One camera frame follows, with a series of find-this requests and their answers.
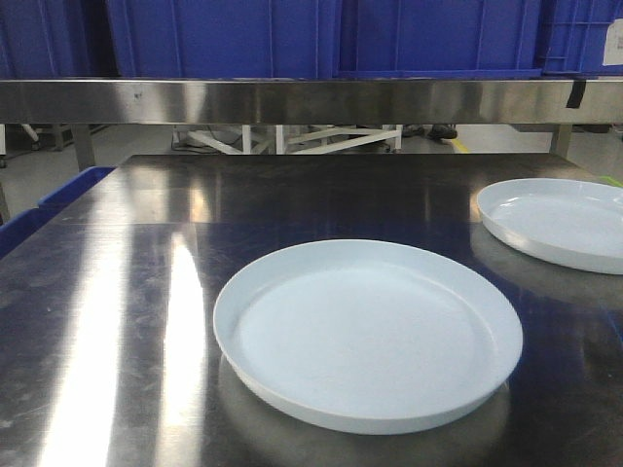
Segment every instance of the blue crate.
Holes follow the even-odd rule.
[[[344,0],[348,78],[524,78],[540,0]]]
[[[55,215],[52,210],[28,209],[0,226],[0,258],[7,256]]]
[[[622,75],[623,60],[604,65],[606,34],[622,18],[622,0],[542,0],[536,64],[548,75]],[[621,36],[611,40],[623,49]]]
[[[92,188],[114,169],[115,167],[90,167],[83,170],[62,187],[39,199],[37,204],[42,209],[51,209],[58,212]]]
[[[341,0],[107,0],[119,70],[149,78],[331,78]]]
[[[115,76],[104,0],[0,0],[0,79]]]

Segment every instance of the shoe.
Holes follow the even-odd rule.
[[[450,125],[433,125],[428,133],[430,139],[455,139],[458,136],[457,131]]]
[[[402,127],[402,137],[411,138],[413,136],[424,136],[424,127],[422,125],[404,125]]]

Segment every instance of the black tape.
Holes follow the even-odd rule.
[[[584,91],[586,90],[586,80],[573,81],[573,88],[571,88],[571,94],[568,96],[567,108],[579,109],[582,99],[584,98]]]

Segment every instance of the white sign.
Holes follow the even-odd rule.
[[[617,19],[607,29],[604,65],[623,65],[623,19]]]

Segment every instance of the metal table leg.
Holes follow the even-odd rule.
[[[566,159],[572,132],[573,125],[558,125],[552,133],[552,144],[549,152]]]
[[[91,140],[91,129],[88,125],[71,125],[71,133],[76,146],[78,169],[84,170],[95,165],[95,152]]]
[[[7,166],[7,162],[4,157],[7,155],[7,143],[4,125],[0,125],[0,168]]]

